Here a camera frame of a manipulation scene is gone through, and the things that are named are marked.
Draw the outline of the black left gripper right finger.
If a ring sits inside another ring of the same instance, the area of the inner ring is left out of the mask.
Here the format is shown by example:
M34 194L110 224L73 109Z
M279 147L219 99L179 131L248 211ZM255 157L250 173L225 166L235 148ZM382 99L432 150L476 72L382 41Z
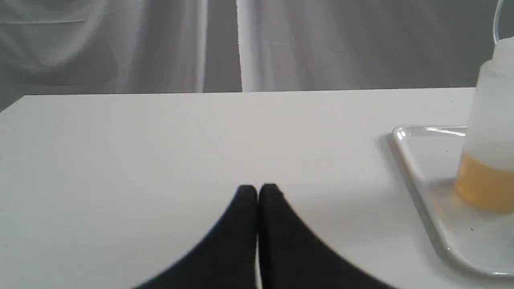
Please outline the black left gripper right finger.
M325 245L274 183L259 191L259 270L264 289L388 289Z

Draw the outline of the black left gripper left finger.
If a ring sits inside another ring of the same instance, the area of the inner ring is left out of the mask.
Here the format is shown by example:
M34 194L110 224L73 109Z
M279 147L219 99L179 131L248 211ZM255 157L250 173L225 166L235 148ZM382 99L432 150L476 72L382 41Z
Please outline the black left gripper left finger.
M255 289L258 194L241 185L204 238L140 289Z

